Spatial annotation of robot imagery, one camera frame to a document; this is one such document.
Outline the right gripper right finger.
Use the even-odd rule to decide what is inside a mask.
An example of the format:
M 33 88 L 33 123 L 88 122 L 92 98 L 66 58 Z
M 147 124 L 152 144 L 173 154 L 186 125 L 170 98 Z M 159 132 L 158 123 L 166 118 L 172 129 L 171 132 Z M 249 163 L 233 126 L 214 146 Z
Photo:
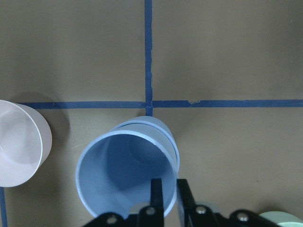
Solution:
M 177 180 L 177 199 L 183 227 L 219 227 L 216 208 L 208 202 L 196 202 L 186 179 Z

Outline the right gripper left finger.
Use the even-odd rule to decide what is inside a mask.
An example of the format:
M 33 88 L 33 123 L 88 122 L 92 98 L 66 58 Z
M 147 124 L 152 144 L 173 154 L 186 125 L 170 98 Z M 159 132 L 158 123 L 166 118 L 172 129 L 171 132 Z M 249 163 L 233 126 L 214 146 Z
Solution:
M 140 227 L 163 227 L 164 226 L 164 205 L 162 181 L 160 178 L 151 180 L 150 203 L 140 209 Z

